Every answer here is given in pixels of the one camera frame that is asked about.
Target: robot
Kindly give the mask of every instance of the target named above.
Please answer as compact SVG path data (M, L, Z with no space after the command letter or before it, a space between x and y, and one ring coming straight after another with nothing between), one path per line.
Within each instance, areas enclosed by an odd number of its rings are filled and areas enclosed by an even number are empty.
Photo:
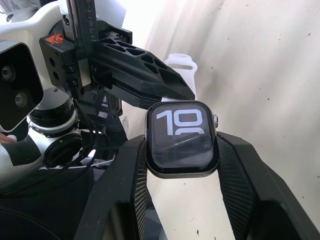
M132 45L132 32L98 19L93 0L40 0L38 7L0 29L0 218L22 223L27 217L8 201L50 201L97 166L101 176L83 197L74 231L61 236L30 220L40 226L34 232L46 239L142 240L147 169L169 179L218 171L236 240L320 239L253 146L217 132L218 117L195 101L179 73ZM122 101L148 110L145 135L127 139ZM24 183L40 168L54 171ZM59 175L67 180L53 182Z

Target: white wall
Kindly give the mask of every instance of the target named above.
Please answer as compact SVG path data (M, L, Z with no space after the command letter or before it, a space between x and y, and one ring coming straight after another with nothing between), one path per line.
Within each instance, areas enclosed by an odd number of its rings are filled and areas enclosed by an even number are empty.
M198 99L219 116L218 130L252 143L320 230L320 2L137 0L135 4L139 8L128 6L123 25L133 31L133 44L162 60L176 52L192 56L198 65ZM144 132L143 112L124 106L130 137ZM213 176L199 182L202 185L193 181L187 190L183 181L157 179L161 184L156 185L152 181L149 189L158 193L157 209L171 211L159 213L169 239L196 239L193 229L188 232L192 226L187 221L178 235L173 231L174 220L168 219L184 221L184 213L174 211L183 209L172 202L185 198L188 191L192 202L195 189L207 184L201 194L208 194L218 179ZM159 195L168 188L174 194L163 203ZM202 202L198 209L215 208L213 204ZM196 209L185 211L201 218ZM198 224L207 235L200 230L197 239L230 239L213 227L214 218L225 216L223 210L219 214L202 216L207 223Z

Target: red logo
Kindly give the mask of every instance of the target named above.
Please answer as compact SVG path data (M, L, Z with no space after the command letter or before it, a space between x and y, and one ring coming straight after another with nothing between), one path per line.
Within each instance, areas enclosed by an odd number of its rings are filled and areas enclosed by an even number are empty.
M64 39L61 37L61 33L57 34L57 33L55 32L54 35L46 38L45 40L48 41L49 43L51 43L51 46L52 46L53 44L60 44L60 43L62 43L62 41L63 41Z

